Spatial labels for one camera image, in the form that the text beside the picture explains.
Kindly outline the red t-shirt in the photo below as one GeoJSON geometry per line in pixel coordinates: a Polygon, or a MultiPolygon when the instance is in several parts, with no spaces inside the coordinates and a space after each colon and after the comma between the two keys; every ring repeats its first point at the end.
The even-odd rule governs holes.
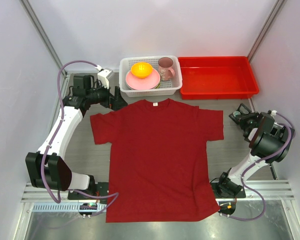
{"type": "Polygon", "coordinates": [[[111,144],[107,223],[196,222],[219,211],[207,143],[224,139],[221,110],[140,100],[90,117],[95,144],[111,144]]]}

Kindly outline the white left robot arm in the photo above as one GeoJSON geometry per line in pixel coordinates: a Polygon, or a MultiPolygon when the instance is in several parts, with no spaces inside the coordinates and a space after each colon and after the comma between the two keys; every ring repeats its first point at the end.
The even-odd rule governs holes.
{"type": "Polygon", "coordinates": [[[71,171],[65,163],[65,153],[78,124],[92,105],[101,105],[113,111],[128,104],[122,98],[118,86],[111,93],[109,81],[113,71],[104,69],[95,75],[75,74],[69,93],[62,99],[63,108],[45,142],[37,152],[29,152],[25,158],[31,185],[49,192],[74,191],[90,200],[97,194],[92,175],[71,171]]]}

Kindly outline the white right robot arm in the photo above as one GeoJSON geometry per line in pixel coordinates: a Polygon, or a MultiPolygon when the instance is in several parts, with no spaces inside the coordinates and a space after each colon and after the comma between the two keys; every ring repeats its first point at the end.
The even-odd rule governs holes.
{"type": "Polygon", "coordinates": [[[210,184],[217,198],[245,198],[246,181],[261,168],[281,162],[296,131],[291,121],[275,110],[249,114],[236,110],[229,117],[244,130],[250,151],[239,164],[210,184]]]}

